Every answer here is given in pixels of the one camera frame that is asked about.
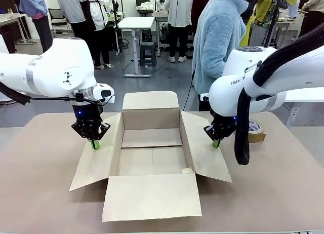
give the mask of open cardboard box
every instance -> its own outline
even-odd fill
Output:
[[[87,143],[70,191],[109,178],[102,221],[201,216],[195,173],[231,182],[209,122],[179,109],[176,93],[129,93],[93,150]]]

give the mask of masking tape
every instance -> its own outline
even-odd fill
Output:
[[[249,125],[249,143],[263,142],[266,134],[260,123],[256,121],[250,121]]]

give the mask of beige table surface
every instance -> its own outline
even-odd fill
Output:
[[[208,113],[195,113],[209,117]],[[113,113],[104,113],[106,118]],[[252,116],[266,128],[239,166],[233,137],[224,154],[233,183],[197,175],[202,217],[101,222],[107,180],[69,192],[85,145],[72,113],[36,116],[0,152],[0,231],[116,233],[293,231],[324,228],[324,169],[271,113]]]

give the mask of black pants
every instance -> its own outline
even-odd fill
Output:
[[[209,101],[201,101],[200,95],[198,95],[198,100],[199,100],[199,111],[210,111],[211,110]]]
[[[40,38],[40,44],[43,48],[43,53],[46,52],[53,44],[53,37],[50,30],[49,20],[47,16],[40,19],[32,20]]]
[[[94,40],[95,40],[95,66],[101,65],[100,54],[102,55],[102,59],[104,63],[110,63],[109,59],[109,44],[111,43],[109,38],[109,33],[107,32],[107,28],[103,30],[98,30],[94,32]]]
[[[80,23],[71,24],[73,33],[75,37],[84,40],[90,50],[91,56],[95,58],[95,41],[94,41],[94,31],[92,31],[86,21]]]
[[[310,32],[323,23],[324,13],[320,11],[308,11],[308,13],[305,14],[305,18],[303,20],[300,36]]]
[[[176,55],[178,39],[180,43],[179,56],[184,57],[186,55],[186,50],[187,50],[190,25],[186,27],[173,27],[169,24],[168,28],[169,28],[170,57],[174,57]]]

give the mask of stool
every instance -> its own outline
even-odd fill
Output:
[[[156,56],[154,48],[154,43],[141,44],[140,66],[144,66],[146,63],[152,63],[152,66],[156,66]],[[151,55],[145,55],[146,51],[150,51]]]

